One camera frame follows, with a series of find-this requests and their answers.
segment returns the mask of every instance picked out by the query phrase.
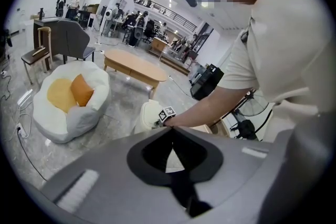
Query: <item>wooden coffee table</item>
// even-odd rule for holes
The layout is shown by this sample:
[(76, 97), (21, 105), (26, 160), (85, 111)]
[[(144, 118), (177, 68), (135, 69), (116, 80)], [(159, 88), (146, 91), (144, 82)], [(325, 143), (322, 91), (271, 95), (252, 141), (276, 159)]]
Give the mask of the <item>wooden coffee table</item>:
[(160, 67), (139, 58), (124, 50), (108, 50), (104, 53), (104, 70), (107, 67), (113, 68), (116, 72), (122, 72), (130, 77), (140, 80), (152, 86), (150, 98), (161, 81), (167, 80), (167, 74)]

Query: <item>yellow cushion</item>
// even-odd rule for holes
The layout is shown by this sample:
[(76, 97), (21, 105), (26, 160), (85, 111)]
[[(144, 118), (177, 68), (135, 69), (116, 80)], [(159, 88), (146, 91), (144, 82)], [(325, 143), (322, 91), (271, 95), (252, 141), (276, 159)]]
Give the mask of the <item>yellow cushion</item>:
[(70, 87), (71, 80), (57, 79), (50, 85), (47, 92), (49, 102), (65, 113), (68, 113), (70, 108), (77, 105)]
[(94, 89), (88, 86), (88, 84), (85, 82), (82, 74), (79, 74), (75, 77), (70, 88), (73, 97), (79, 106), (86, 106), (94, 92)]

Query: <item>gray armchair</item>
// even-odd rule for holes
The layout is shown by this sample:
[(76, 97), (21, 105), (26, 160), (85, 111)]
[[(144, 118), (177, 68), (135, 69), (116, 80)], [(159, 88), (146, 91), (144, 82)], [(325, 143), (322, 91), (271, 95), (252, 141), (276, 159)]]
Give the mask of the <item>gray armchair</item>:
[(57, 28), (59, 40), (57, 52), (63, 55), (63, 63), (66, 63), (67, 56), (85, 61), (91, 54), (93, 62), (96, 48), (88, 47), (90, 37), (78, 22), (60, 20), (57, 23)]

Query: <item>floor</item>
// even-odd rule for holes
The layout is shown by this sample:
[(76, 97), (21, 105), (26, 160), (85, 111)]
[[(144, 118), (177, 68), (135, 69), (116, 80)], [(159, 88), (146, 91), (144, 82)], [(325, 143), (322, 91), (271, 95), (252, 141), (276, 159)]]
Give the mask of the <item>floor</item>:
[[(119, 38), (100, 37), (98, 32), (90, 30), (88, 30), (87, 33), (90, 35), (89, 46), (95, 47), (97, 51), (94, 54), (94, 62), (100, 68), (104, 66), (103, 53), (100, 51), (117, 48), (129, 51), (161, 67), (166, 71), (167, 75), (171, 75), (174, 79), (174, 81), (168, 79), (166, 82), (160, 83), (154, 95), (154, 100), (159, 101), (162, 106), (171, 105), (177, 113), (182, 113), (197, 102), (186, 95), (186, 93), (190, 94), (190, 83), (187, 76), (159, 62), (158, 58), (147, 53), (143, 49), (143, 47), (147, 45), (142, 44), (140, 48), (130, 48), (123, 44)], [(101, 46), (95, 45), (97, 38), (104, 44)], [(12, 76), (8, 86), (11, 95), (8, 100), (1, 101), (1, 143), (17, 176), (33, 184), (35, 187), (40, 188), (45, 182), (44, 179), (42, 179), (29, 163), (16, 133), (12, 136), (19, 116), (18, 106), (22, 105), (22, 108), (24, 108), (30, 103), (32, 97), (38, 91), (38, 84), (35, 81), (33, 81), (33, 85), (30, 85), (20, 58), (21, 55), (32, 48), (27, 45), (25, 33), (14, 36), (12, 43), (13, 47), (7, 51), (11, 59), (9, 62), (5, 62), (3, 67), (1, 67), (1, 69), (5, 68), (8, 75)], [(60, 55), (54, 56), (53, 60), (53, 69), (63, 64)], [(30, 70), (29, 73), (33, 79), (34, 75), (32, 70)], [(36, 73), (38, 81), (41, 83), (51, 71), (44, 73), (42, 66), (37, 66)], [(150, 87), (136, 79), (128, 78), (122, 73), (114, 72), (111, 68), (107, 68), (107, 73), (110, 75), (112, 102), (94, 129), (67, 144), (55, 144), (42, 136), (36, 129), (34, 121), (32, 121), (30, 136), (20, 139), (29, 159), (46, 180), (91, 148), (101, 145), (110, 139), (128, 136), (134, 128), (141, 105), (149, 99)], [(6, 96), (8, 96), (8, 92), (6, 92), (8, 79), (9, 78), (1, 79), (0, 84), (1, 93), (6, 93)], [(30, 97), (22, 104), (20, 99), (30, 90)], [(32, 115), (33, 104), (30, 104), (25, 110), (21, 111), (21, 113)], [(25, 131), (28, 132), (30, 123), (29, 115), (22, 115), (20, 117), (20, 123), (23, 125)], [(182, 167), (178, 158), (171, 155), (167, 165), (167, 172), (174, 172), (180, 169), (182, 169)]]

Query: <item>balcony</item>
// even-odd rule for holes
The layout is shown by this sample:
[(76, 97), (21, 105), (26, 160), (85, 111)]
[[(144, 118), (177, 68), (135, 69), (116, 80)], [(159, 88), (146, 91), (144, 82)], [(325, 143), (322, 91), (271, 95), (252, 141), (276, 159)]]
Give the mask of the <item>balcony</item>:
[(155, 3), (151, 0), (133, 0), (135, 4), (150, 8), (151, 10), (160, 13), (161, 15), (165, 15), (171, 20), (173, 20), (175, 23), (184, 26), (186, 29), (188, 29), (190, 32), (194, 32), (196, 29), (196, 25), (188, 21), (187, 19), (183, 18), (179, 14), (173, 12), (172, 10)]

